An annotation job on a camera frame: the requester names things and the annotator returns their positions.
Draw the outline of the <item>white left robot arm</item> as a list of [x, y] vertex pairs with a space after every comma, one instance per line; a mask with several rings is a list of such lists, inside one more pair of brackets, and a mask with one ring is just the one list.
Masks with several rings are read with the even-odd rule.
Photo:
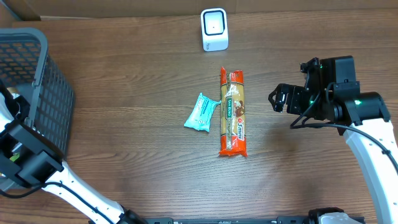
[[28, 105], [1, 85], [1, 174], [28, 189], [20, 195], [2, 190], [1, 195], [17, 199], [44, 190], [85, 214], [90, 223], [144, 223], [139, 215], [81, 180], [54, 143], [24, 124], [23, 110]]

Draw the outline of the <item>teal wet wipes pack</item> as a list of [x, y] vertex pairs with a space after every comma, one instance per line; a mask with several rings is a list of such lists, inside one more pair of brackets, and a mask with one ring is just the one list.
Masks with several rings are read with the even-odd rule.
[[209, 133], [214, 110], [220, 104], [221, 101], [214, 101], [203, 95], [203, 93], [200, 93], [193, 111], [184, 123], [184, 126], [186, 128], [193, 128], [197, 131], [206, 131]]

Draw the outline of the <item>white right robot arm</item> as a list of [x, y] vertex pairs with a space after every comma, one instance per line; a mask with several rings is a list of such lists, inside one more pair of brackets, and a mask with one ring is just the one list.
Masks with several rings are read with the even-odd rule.
[[300, 71], [304, 86], [280, 83], [269, 94], [273, 110], [298, 116], [291, 129], [337, 129], [358, 161], [377, 220], [397, 223], [397, 141], [382, 96], [361, 92], [352, 56], [313, 58]]

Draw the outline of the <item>orange spaghetti pack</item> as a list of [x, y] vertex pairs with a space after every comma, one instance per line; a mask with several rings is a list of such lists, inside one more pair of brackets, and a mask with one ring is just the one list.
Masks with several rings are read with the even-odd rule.
[[247, 157], [246, 107], [242, 70], [220, 69], [220, 143], [222, 156]]

